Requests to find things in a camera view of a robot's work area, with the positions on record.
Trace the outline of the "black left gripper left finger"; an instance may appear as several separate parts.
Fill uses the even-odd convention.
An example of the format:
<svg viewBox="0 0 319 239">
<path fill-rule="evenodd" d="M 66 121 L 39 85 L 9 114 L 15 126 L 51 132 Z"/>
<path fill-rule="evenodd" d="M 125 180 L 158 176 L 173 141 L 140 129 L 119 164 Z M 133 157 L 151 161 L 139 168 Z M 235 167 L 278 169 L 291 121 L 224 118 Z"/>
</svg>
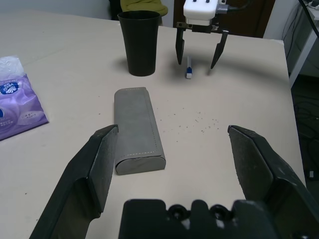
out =
<svg viewBox="0 0 319 239">
<path fill-rule="evenodd" d="M 84 239 L 108 196 L 118 136 L 116 124 L 97 130 L 67 164 L 31 233 L 32 239 Z"/>
</svg>

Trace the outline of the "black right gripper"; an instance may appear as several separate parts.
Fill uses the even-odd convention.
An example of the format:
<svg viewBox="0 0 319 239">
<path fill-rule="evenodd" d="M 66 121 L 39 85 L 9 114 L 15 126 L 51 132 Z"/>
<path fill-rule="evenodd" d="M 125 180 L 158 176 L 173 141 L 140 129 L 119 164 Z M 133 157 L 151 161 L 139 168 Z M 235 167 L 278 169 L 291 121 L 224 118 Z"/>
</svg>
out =
<svg viewBox="0 0 319 239">
<path fill-rule="evenodd" d="M 200 33 L 212 33 L 212 32 L 213 33 L 222 33 L 221 40 L 216 45 L 216 49 L 215 49 L 214 56 L 212 59 L 210 69 L 213 69 L 214 66 L 216 65 L 217 61 L 219 60 L 220 56 L 223 53 L 229 31 L 221 28 L 218 23 L 211 24 L 208 26 L 203 26 L 203 25 L 187 24 L 186 22 L 177 22 L 176 28 L 177 28 L 177 32 L 176 32 L 175 50 L 176 50 L 176 56 L 177 56 L 177 61 L 178 61 L 179 65 L 181 65 L 182 57 L 183 57 L 183 50 L 184 50 L 183 33 L 184 33 L 184 30 L 189 29 L 192 32 L 200 32 Z"/>
</svg>

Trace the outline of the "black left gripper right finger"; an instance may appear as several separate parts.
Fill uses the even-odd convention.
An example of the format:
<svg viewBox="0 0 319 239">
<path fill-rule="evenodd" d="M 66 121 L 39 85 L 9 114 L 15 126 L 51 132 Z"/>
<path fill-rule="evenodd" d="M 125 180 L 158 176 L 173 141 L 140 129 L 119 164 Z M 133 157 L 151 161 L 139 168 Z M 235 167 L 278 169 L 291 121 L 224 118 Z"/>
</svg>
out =
<svg viewBox="0 0 319 239">
<path fill-rule="evenodd" d="M 317 239 L 319 205 L 291 166 L 256 132 L 230 125 L 234 165 L 245 198 L 262 201 L 284 239 Z"/>
</svg>

